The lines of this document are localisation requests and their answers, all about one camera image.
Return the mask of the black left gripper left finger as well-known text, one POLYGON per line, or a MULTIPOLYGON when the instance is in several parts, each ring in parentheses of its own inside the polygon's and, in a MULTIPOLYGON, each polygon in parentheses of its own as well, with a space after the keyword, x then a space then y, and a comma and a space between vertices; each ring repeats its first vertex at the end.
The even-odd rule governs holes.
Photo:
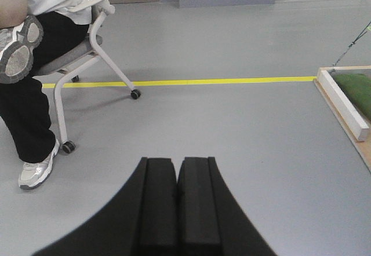
POLYGON ((141 158, 94 216, 35 255, 177 255, 177 182, 167 158, 141 158))

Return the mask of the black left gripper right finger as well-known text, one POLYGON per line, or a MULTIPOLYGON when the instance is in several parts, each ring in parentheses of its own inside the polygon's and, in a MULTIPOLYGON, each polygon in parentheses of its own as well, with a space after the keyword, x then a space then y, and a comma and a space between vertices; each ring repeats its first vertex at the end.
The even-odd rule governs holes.
POLYGON ((275 255, 225 183, 214 157, 183 160, 177 183, 180 255, 275 255))

